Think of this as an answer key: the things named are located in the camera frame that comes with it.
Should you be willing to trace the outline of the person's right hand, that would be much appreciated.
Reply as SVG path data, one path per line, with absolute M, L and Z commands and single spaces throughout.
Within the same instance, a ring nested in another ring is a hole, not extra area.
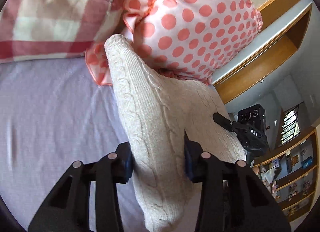
M 253 170 L 253 172 L 254 172 L 256 175 L 259 175 L 259 173 L 260 173 L 259 167 L 254 166 L 254 167 L 252 168 L 252 170 Z

